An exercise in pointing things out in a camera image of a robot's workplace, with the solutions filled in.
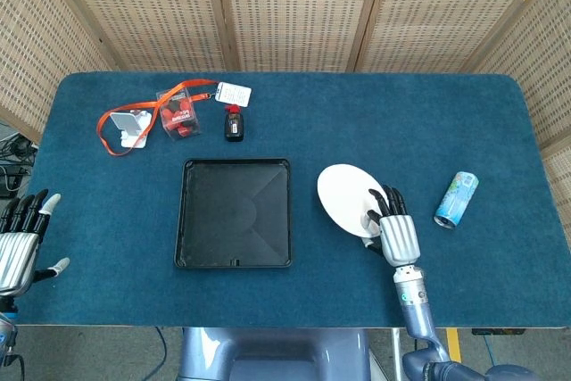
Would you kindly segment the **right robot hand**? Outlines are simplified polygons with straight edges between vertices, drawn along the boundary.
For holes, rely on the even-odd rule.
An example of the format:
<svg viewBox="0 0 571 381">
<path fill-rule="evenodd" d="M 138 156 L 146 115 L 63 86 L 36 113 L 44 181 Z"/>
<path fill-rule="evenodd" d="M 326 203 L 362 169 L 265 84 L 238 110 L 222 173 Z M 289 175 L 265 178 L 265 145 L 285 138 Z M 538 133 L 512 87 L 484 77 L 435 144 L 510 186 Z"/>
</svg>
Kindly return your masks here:
<svg viewBox="0 0 571 381">
<path fill-rule="evenodd" d="M 380 243 L 366 238 L 365 247 L 382 255 L 392 267 L 414 265 L 420 257 L 420 249 L 413 218 L 397 188 L 386 185 L 382 188 L 384 194 L 373 188 L 368 190 L 377 201 L 378 210 L 369 209 L 361 218 L 367 232 L 377 227 Z"/>
</svg>

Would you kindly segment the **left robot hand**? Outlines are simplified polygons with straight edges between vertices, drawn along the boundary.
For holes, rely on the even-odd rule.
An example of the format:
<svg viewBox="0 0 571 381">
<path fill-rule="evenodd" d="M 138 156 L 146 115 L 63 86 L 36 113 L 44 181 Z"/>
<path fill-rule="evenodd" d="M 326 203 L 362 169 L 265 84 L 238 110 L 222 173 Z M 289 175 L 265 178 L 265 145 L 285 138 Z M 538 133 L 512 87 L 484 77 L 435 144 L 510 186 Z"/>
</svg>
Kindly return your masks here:
<svg viewBox="0 0 571 381">
<path fill-rule="evenodd" d="M 13 198 L 0 210 L 0 299 L 25 294 L 31 285 L 60 276 L 70 265 L 65 257 L 46 269 L 37 269 L 44 241 L 59 194 L 46 189 L 35 195 Z"/>
</svg>

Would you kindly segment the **white round plate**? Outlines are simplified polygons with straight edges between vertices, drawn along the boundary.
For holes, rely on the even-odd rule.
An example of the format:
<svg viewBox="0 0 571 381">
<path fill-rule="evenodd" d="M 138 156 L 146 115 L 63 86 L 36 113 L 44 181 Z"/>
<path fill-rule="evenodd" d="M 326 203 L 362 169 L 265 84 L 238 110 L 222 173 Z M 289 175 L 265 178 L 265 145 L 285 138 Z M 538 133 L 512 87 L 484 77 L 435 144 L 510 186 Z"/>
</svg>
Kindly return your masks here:
<svg viewBox="0 0 571 381">
<path fill-rule="evenodd" d="M 381 185 L 365 170 L 351 164 L 334 164 L 318 176 L 317 191 L 323 208 L 341 229 L 361 239 L 380 235 L 379 226 L 369 219 L 369 210 L 380 212 L 369 189 L 376 190 L 387 203 Z"/>
</svg>

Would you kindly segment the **black square tray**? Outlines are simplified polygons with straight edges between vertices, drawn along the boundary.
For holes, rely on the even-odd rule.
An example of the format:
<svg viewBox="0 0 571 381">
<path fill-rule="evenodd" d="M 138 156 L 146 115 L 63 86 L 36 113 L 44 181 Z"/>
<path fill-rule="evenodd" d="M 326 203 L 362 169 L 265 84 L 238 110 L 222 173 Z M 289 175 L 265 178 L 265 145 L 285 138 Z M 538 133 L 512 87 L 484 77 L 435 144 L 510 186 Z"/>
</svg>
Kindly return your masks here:
<svg viewBox="0 0 571 381">
<path fill-rule="evenodd" d="M 284 158 L 184 163 L 174 264 L 179 269 L 291 265 L 291 168 Z"/>
</svg>

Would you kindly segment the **light blue drink can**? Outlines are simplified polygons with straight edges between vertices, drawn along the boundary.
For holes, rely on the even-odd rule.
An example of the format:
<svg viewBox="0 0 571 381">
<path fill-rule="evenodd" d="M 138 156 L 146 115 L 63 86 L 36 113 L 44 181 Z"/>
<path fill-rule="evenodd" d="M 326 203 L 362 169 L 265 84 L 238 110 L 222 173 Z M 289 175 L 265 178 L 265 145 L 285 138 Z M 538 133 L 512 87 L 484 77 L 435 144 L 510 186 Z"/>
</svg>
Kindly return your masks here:
<svg viewBox="0 0 571 381">
<path fill-rule="evenodd" d="M 479 180 L 475 174 L 457 172 L 435 211 L 434 222 L 443 228 L 457 227 L 478 184 Z"/>
</svg>

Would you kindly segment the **blue table mat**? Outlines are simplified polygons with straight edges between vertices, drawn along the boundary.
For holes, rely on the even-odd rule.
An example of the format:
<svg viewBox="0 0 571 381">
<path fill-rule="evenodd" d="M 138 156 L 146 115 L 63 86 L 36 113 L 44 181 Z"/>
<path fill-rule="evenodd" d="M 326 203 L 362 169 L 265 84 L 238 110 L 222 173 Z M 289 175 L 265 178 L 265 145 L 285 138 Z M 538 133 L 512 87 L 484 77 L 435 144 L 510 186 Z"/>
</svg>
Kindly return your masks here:
<svg viewBox="0 0 571 381">
<path fill-rule="evenodd" d="M 28 325 L 392 327 L 392 268 L 325 213 L 317 178 L 350 163 L 398 188 L 412 215 L 441 327 L 571 327 L 571 252 L 525 99 L 504 75 L 212 73 L 249 87 L 241 143 L 223 105 L 196 109 L 197 137 L 155 128 L 112 157 L 102 114 L 189 79 L 176 72 L 84 72 L 57 88 L 29 191 L 62 196 L 38 263 L 70 266 L 18 301 Z M 293 261 L 284 269 L 178 269 L 184 162 L 278 157 L 291 166 Z M 479 184 L 457 227 L 434 214 L 459 171 Z"/>
</svg>

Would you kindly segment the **metal table leg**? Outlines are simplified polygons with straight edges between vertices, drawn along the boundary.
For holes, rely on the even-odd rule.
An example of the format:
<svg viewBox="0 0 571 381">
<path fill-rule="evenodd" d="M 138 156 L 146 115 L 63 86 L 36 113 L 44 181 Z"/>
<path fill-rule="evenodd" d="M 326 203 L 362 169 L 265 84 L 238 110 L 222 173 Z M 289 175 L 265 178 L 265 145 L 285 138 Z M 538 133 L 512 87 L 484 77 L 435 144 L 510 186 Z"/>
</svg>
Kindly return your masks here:
<svg viewBox="0 0 571 381">
<path fill-rule="evenodd" d="M 393 371 L 395 381 L 402 381 L 401 368 L 401 341 L 400 329 L 394 327 L 391 329 L 392 350 L 393 350 Z"/>
</svg>

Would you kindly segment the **blue-grey robot torso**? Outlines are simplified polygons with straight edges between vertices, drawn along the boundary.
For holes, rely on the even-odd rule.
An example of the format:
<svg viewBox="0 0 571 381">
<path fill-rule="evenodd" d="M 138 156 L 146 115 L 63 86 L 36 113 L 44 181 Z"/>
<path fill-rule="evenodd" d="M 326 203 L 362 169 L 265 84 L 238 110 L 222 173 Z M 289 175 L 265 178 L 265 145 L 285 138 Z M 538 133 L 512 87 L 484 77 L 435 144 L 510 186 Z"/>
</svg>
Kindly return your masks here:
<svg viewBox="0 0 571 381">
<path fill-rule="evenodd" d="M 185 327 L 177 381 L 370 381 L 362 328 Z"/>
</svg>

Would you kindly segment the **white phone stand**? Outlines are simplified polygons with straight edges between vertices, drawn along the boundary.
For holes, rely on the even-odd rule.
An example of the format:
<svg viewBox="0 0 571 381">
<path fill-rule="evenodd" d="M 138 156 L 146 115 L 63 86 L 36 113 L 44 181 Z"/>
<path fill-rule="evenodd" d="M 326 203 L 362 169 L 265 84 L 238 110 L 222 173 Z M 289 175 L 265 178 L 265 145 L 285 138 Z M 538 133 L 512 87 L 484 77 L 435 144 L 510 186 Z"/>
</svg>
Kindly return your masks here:
<svg viewBox="0 0 571 381">
<path fill-rule="evenodd" d="M 120 144 L 123 148 L 142 149 L 146 145 L 143 132 L 150 125 L 152 114 L 148 111 L 113 112 L 111 119 L 120 130 Z"/>
</svg>

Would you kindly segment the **small dark sauce bottle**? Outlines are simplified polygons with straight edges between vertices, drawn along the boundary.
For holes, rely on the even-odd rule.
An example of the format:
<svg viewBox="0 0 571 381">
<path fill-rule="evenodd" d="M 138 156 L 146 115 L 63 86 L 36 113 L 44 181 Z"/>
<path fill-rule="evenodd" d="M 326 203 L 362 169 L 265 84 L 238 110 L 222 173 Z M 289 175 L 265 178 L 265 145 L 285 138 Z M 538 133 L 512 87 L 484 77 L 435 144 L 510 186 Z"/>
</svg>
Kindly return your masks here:
<svg viewBox="0 0 571 381">
<path fill-rule="evenodd" d="M 225 107 L 227 112 L 225 117 L 224 133 L 229 142 L 241 142 L 244 139 L 244 117 L 241 108 L 236 104 Z"/>
</svg>

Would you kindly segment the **clear box of red items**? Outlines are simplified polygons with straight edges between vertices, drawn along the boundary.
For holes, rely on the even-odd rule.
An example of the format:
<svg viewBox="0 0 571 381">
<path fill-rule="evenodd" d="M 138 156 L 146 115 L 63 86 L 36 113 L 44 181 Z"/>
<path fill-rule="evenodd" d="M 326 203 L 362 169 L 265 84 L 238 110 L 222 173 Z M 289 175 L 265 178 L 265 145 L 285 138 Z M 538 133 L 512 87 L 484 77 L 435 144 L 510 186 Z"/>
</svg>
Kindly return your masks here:
<svg viewBox="0 0 571 381">
<path fill-rule="evenodd" d="M 163 129 L 173 140 L 200 134 L 194 102 L 186 88 L 178 91 L 160 107 L 160 118 Z"/>
</svg>

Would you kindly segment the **white badge card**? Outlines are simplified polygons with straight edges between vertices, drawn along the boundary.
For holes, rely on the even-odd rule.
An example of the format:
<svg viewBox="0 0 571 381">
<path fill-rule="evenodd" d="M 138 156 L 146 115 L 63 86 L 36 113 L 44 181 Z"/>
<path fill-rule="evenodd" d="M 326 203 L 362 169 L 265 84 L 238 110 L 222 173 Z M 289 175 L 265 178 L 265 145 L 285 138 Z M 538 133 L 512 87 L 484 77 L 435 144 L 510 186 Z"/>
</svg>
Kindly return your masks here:
<svg viewBox="0 0 571 381">
<path fill-rule="evenodd" d="M 245 108 L 249 104 L 251 94 L 252 90 L 249 87 L 220 82 L 215 93 L 215 100 Z"/>
</svg>

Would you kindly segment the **woven folding screen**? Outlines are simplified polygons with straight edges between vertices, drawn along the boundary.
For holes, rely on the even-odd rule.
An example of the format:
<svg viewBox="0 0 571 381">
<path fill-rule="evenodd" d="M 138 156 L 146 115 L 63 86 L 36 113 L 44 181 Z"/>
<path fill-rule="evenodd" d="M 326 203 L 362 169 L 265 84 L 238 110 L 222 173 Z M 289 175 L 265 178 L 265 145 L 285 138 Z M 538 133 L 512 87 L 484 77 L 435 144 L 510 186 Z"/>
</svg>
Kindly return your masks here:
<svg viewBox="0 0 571 381">
<path fill-rule="evenodd" d="M 0 0 L 0 135 L 89 70 L 504 73 L 571 219 L 571 0 Z"/>
</svg>

